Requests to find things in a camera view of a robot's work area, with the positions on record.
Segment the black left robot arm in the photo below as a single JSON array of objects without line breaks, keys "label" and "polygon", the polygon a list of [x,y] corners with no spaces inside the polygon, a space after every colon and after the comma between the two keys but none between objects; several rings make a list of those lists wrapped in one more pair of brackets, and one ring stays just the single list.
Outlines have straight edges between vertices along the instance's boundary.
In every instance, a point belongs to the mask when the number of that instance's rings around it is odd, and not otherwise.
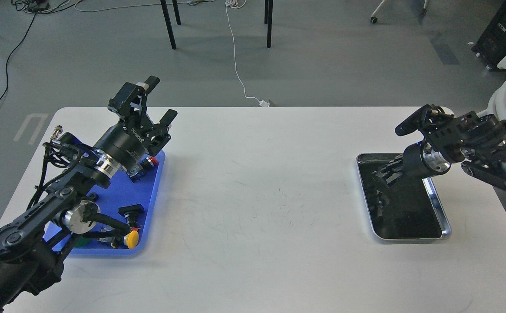
[{"label": "black left robot arm", "polygon": [[81,237],[122,237],[130,227],[99,211],[92,187],[108,188],[114,175],[134,176],[145,155],[156,156],[171,140],[177,111],[158,123],[147,114],[147,97],[158,77],[125,83],[108,110],[119,121],[93,146],[56,127],[43,144],[43,168],[26,210],[0,228],[0,313],[24,292],[38,295],[61,280],[64,260]]}]

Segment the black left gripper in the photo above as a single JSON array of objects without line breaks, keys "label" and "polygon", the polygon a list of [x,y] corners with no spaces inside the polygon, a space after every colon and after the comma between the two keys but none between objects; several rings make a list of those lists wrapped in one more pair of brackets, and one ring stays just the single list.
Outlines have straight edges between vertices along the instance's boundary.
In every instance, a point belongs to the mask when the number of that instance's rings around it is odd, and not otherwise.
[{"label": "black left gripper", "polygon": [[169,129],[178,112],[168,109],[155,124],[147,114],[147,96],[160,81],[150,76],[142,84],[125,83],[109,100],[108,110],[119,120],[99,138],[93,150],[115,162],[117,170],[138,172],[146,155],[155,157],[171,140]]}]

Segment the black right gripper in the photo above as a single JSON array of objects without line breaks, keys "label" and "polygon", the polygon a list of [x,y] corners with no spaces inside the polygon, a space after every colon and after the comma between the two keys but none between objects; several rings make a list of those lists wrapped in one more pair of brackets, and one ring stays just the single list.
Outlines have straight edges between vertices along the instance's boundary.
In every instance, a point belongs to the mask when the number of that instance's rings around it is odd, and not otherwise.
[{"label": "black right gripper", "polygon": [[402,158],[394,158],[377,170],[377,177],[393,187],[410,176],[418,179],[441,176],[450,170],[451,163],[429,144],[411,144]]}]

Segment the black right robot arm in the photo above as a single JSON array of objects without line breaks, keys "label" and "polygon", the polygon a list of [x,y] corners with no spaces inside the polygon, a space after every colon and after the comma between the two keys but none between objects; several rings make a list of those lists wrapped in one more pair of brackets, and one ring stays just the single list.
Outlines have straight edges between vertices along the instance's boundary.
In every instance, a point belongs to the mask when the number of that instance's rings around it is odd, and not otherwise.
[{"label": "black right robot arm", "polygon": [[506,191],[506,120],[474,111],[456,117],[440,106],[424,105],[394,131],[398,136],[419,131],[423,140],[374,172],[386,186],[404,177],[441,176],[460,163],[469,176]]}]

